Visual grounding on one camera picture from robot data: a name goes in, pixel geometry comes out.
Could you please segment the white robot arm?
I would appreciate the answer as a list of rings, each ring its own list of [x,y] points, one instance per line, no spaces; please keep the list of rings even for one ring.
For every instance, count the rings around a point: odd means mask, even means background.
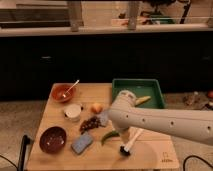
[[[114,128],[123,133],[143,128],[213,146],[213,111],[135,107],[136,96],[122,90],[108,109]]]

